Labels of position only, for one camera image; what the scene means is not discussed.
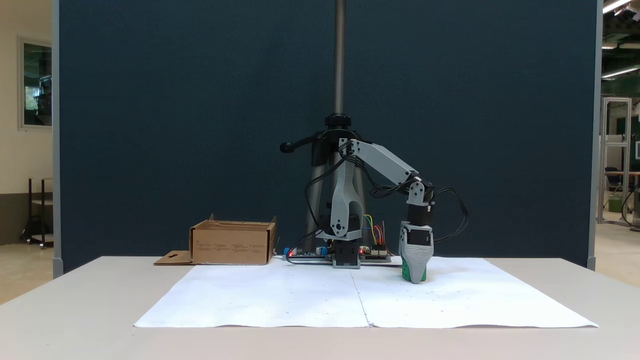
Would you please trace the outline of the grey ribbed moving gripper finger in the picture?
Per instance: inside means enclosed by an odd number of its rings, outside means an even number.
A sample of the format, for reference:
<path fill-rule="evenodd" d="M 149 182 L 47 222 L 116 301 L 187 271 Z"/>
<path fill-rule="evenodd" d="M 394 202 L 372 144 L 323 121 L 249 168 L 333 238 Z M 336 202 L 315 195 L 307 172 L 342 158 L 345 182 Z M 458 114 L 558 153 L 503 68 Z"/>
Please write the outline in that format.
<path fill-rule="evenodd" d="M 413 284 L 426 281 L 427 266 L 434 255 L 434 246 L 400 244 L 402 277 Z"/>

